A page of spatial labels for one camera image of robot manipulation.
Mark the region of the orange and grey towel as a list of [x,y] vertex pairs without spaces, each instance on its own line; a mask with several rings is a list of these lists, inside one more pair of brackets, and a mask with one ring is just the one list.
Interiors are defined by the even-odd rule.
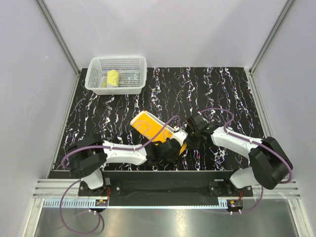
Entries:
[[[161,141],[165,142],[167,138],[171,139],[171,136],[174,132],[181,129],[180,117],[175,116],[172,120],[176,120],[177,124],[175,126],[171,126],[171,122],[167,122],[167,126],[157,135],[157,133],[162,129],[165,125],[165,122],[161,121],[159,118],[154,116],[148,111],[141,111],[132,119],[130,125],[138,131],[141,135],[151,140],[152,142]],[[182,154],[187,148],[187,145],[184,143],[181,147],[180,154]]]

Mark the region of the yellow-green and grey towel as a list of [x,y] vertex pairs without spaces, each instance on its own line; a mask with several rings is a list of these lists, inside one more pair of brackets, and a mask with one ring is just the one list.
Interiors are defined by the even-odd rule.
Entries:
[[101,77],[100,88],[118,87],[119,86],[119,72],[110,70],[105,76]]

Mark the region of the white plastic mesh basket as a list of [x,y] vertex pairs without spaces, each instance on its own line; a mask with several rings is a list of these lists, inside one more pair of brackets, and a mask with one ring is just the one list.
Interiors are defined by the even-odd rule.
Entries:
[[143,56],[95,57],[88,66],[85,88],[97,95],[140,94],[146,78]]

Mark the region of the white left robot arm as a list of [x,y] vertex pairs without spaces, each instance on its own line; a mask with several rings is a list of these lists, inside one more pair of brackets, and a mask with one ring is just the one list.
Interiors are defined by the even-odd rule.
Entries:
[[107,188],[100,170],[103,165],[130,163],[154,166],[162,160],[175,162],[182,145],[183,142],[175,137],[147,145],[122,145],[103,141],[97,134],[70,146],[63,165],[69,169],[71,178],[84,181],[95,195],[100,196]]

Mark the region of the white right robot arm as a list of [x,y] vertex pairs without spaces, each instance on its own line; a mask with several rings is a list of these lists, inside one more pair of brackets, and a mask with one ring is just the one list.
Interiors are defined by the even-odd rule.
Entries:
[[278,141],[268,136],[265,139],[252,138],[227,128],[209,123],[201,113],[186,119],[186,143],[197,149],[200,144],[209,144],[231,150],[249,160],[248,168],[235,171],[224,183],[228,195],[237,195],[242,188],[261,185],[268,190],[278,184],[292,180],[293,165]]

